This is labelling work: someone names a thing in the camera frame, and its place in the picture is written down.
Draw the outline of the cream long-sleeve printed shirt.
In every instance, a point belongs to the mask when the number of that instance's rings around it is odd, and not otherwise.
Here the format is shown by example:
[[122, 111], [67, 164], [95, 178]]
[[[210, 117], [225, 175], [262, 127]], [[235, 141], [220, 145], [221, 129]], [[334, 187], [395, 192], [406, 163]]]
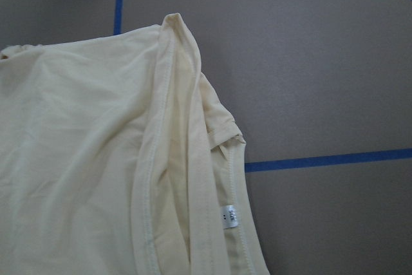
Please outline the cream long-sleeve printed shirt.
[[2, 274], [267, 274], [245, 140], [180, 14], [1, 51]]

